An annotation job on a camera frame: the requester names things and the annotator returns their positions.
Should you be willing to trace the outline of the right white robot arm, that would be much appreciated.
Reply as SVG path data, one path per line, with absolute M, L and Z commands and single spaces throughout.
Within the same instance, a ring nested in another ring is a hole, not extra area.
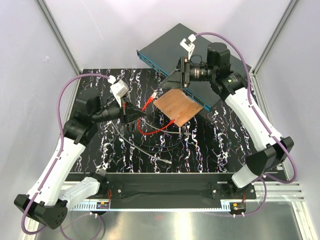
M 230 57 L 226 44 L 210 43 L 206 62 L 192 63 L 190 58 L 181 57 L 175 70 L 159 86 L 181 89 L 192 82 L 209 82 L 213 92 L 238 116 L 256 153 L 246 157 L 244 166 L 232 175 L 227 185 L 228 195 L 236 199 L 244 194 L 247 185 L 282 164 L 294 142 L 275 130 L 253 100 L 248 82 L 239 73 L 231 71 Z

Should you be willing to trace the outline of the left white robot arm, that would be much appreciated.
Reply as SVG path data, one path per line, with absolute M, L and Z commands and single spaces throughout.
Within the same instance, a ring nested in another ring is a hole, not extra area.
M 79 183 L 61 188 L 78 157 L 98 131 L 98 124 L 120 120 L 130 124 L 145 116 L 125 94 L 111 103 L 103 103 L 95 89 L 83 90 L 74 101 L 75 112 L 64 124 L 63 135 L 45 170 L 26 194 L 18 194 L 14 205 L 30 218 L 52 230 L 58 228 L 68 211 L 88 197 L 103 198 L 108 193 L 105 173 L 91 173 Z

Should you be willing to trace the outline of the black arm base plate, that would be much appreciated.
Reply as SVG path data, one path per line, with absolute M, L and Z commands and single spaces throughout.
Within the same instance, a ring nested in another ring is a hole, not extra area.
M 254 186 L 236 188 L 230 173 L 107 173 L 109 188 L 131 196 L 201 196 L 214 200 L 255 200 Z

